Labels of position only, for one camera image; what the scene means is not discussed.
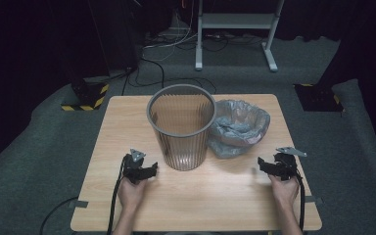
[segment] mesh wastebasket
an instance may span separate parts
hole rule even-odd
[[[203,88],[172,85],[155,94],[148,103],[147,116],[164,161],[177,170],[198,167],[206,157],[215,115],[215,100]]]

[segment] wooden table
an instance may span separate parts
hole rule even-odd
[[[250,152],[221,160],[208,149],[206,160],[189,171],[169,167],[163,159],[154,130],[147,120],[151,96],[113,97],[94,148],[79,195],[86,208],[75,208],[71,229],[106,231],[112,194],[122,157],[130,148],[145,153],[144,167],[159,163],[159,174],[149,179],[145,201],[134,231],[269,231],[279,230],[270,180],[259,170],[258,157],[273,163],[276,148],[293,146],[285,119],[274,95],[214,95],[244,100],[266,110],[271,123],[264,138]],[[306,194],[311,195],[305,173]],[[115,224],[120,203],[116,203]],[[294,204],[299,217],[299,196]],[[305,230],[322,226],[314,203],[305,205]]]

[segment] dark background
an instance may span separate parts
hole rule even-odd
[[[63,53],[75,74],[90,77],[111,72],[87,1],[1,0],[0,153],[27,127],[33,109],[71,82],[60,52],[54,52],[50,43],[54,19],[48,2],[65,16],[57,28],[66,43]],[[209,5],[212,1],[206,2],[207,10],[215,12],[247,12],[253,7],[265,12],[274,7],[255,0],[245,0],[244,4],[218,0],[214,8]],[[154,18],[156,11],[163,15],[164,9],[180,8],[179,1],[156,0],[149,4],[144,9],[147,19]],[[161,30],[147,19],[147,31],[155,34]],[[320,82],[328,87],[357,78],[376,132],[376,1],[287,0],[275,36],[284,40],[297,36],[307,41],[320,36],[341,40],[336,56],[319,77]]]

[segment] forearm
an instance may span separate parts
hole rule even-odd
[[[302,235],[302,230],[298,225],[293,209],[291,207],[282,206],[280,203],[277,203],[277,209],[279,212],[279,222],[282,228],[282,234]]]
[[[130,235],[133,230],[136,209],[121,210],[120,217],[112,235]]]

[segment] gray plastic bag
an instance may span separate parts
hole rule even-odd
[[[270,115],[257,106],[242,100],[218,101],[208,146],[218,158],[234,158],[256,145],[269,125]]]

